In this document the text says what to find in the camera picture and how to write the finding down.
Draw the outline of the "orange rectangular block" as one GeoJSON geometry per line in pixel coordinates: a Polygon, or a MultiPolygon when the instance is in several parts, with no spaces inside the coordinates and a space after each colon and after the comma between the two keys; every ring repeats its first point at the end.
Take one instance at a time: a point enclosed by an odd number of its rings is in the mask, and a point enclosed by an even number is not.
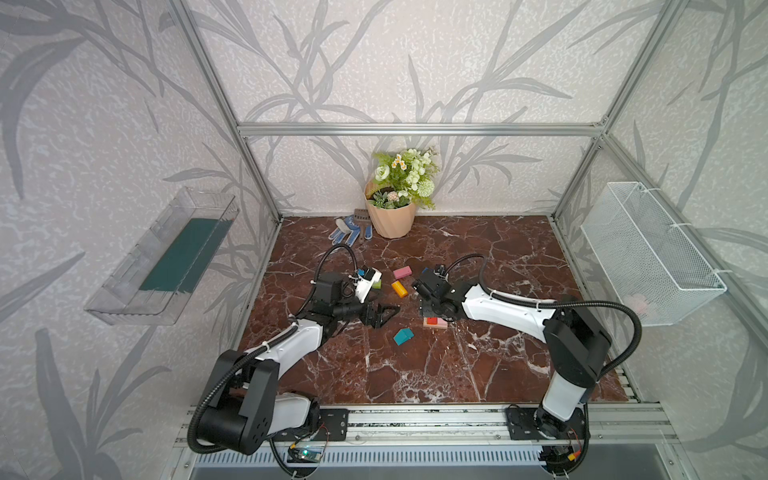
{"type": "Polygon", "coordinates": [[[395,281],[391,284],[391,287],[395,291],[395,293],[398,295],[399,298],[406,298],[409,295],[408,290],[404,287],[404,285],[400,281],[395,281]]]}

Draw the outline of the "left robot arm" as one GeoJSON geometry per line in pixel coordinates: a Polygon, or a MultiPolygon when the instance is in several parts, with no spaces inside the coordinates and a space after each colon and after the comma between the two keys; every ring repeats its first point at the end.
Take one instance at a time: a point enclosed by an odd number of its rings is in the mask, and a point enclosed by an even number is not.
{"type": "Polygon", "coordinates": [[[279,381],[295,364],[326,344],[340,323],[380,328],[399,313],[370,295],[382,278],[374,268],[350,277],[321,273],[289,327],[257,347],[227,350],[216,360],[192,414],[187,445],[197,454],[232,450],[254,453],[266,440],[320,428],[318,403],[280,394],[279,381]]]}

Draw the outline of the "teal wedge block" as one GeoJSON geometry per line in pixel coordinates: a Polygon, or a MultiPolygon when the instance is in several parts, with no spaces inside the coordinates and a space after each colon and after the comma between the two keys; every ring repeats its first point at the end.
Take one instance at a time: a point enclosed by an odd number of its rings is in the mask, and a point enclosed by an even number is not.
{"type": "Polygon", "coordinates": [[[394,342],[401,346],[414,337],[414,333],[410,328],[400,329],[394,336],[394,342]]]}

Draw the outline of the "blue dotted work glove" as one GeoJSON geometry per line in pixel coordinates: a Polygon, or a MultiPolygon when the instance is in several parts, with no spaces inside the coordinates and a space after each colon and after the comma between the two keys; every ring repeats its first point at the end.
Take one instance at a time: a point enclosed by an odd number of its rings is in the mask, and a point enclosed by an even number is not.
{"type": "Polygon", "coordinates": [[[353,247],[359,240],[371,240],[373,225],[369,220],[356,220],[354,216],[337,218],[335,229],[329,235],[333,245],[353,247]]]}

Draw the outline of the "beige flower pot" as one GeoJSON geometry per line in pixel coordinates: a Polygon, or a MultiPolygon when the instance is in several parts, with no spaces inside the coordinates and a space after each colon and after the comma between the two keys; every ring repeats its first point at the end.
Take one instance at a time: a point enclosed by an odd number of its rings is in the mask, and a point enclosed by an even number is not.
{"type": "Polygon", "coordinates": [[[369,181],[364,189],[366,208],[378,235],[387,239],[404,237],[410,232],[417,205],[391,186],[369,181]]]}

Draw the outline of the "green artificial plant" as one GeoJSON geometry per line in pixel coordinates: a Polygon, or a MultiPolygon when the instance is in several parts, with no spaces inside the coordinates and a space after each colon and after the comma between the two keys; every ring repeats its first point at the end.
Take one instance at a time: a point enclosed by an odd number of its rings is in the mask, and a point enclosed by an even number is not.
{"type": "Polygon", "coordinates": [[[395,154],[377,152],[373,158],[378,165],[372,180],[373,192],[366,195],[370,205],[384,210],[435,207],[432,196],[439,167],[434,149],[411,148],[395,154]]]}

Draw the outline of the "left green circuit board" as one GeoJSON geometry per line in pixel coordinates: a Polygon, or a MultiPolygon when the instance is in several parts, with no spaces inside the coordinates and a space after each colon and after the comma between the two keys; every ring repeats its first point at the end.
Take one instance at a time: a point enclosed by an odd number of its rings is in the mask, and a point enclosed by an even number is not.
{"type": "Polygon", "coordinates": [[[318,464],[322,461],[324,452],[322,449],[293,445],[288,449],[287,455],[290,463],[318,464]]]}

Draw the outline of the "pink object in basket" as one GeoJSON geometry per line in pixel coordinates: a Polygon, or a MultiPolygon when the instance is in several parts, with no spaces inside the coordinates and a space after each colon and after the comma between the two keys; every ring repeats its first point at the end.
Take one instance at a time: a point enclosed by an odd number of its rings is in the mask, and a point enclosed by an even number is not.
{"type": "Polygon", "coordinates": [[[623,303],[631,308],[639,317],[646,316],[651,307],[650,301],[645,295],[640,293],[625,296],[623,303]]]}

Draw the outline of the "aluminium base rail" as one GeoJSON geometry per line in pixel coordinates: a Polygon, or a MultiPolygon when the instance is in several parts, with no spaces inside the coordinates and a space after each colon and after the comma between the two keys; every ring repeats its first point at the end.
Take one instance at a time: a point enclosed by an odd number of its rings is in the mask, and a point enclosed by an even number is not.
{"type": "Polygon", "coordinates": [[[685,479],[679,439],[658,403],[601,403],[580,408],[565,431],[548,437],[534,425],[528,404],[371,404],[350,410],[347,439],[331,442],[318,431],[284,434],[290,444],[322,449],[323,470],[334,467],[545,466],[558,454],[588,468],[649,455],[651,470],[685,479]]]}

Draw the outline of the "clear plastic wall shelf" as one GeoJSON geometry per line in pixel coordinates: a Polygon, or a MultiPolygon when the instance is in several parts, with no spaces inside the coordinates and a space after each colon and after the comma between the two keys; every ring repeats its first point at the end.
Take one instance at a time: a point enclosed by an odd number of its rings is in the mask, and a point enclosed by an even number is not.
{"type": "Polygon", "coordinates": [[[171,326],[240,212],[229,193],[181,188],[85,311],[111,326],[171,326]]]}

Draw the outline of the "aluminium cage frame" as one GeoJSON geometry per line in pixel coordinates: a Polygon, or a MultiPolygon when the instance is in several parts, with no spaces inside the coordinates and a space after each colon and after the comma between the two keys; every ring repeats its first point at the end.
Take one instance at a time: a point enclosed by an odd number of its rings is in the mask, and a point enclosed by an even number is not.
{"type": "Polygon", "coordinates": [[[567,201],[573,196],[577,184],[586,176],[596,158],[597,151],[603,150],[612,155],[617,166],[633,181],[642,184],[659,202],[662,210],[672,219],[682,223],[682,213],[663,193],[657,182],[632,160],[626,149],[613,135],[612,130],[629,104],[643,78],[648,74],[651,64],[662,51],[663,45],[677,26],[682,14],[690,6],[688,1],[665,1],[658,13],[658,18],[650,30],[649,36],[643,43],[634,63],[621,84],[618,93],[603,119],[595,123],[428,123],[428,122],[363,122],[363,123],[333,123],[333,122],[278,122],[278,123],[240,123],[230,106],[221,80],[215,71],[213,61],[208,55],[203,37],[200,34],[199,23],[195,20],[191,8],[183,1],[170,1],[168,9],[173,23],[182,31],[187,46],[191,49],[193,58],[207,82],[215,103],[223,115],[227,133],[235,142],[251,168],[251,176],[257,181],[262,192],[268,197],[272,213],[281,217],[275,203],[275,197],[270,192],[264,180],[264,174],[259,170],[255,160],[246,145],[249,136],[522,136],[522,137],[554,137],[578,136],[591,139],[587,153],[579,164],[575,175],[570,180],[566,193],[556,207],[556,213],[561,214],[567,201]]]}

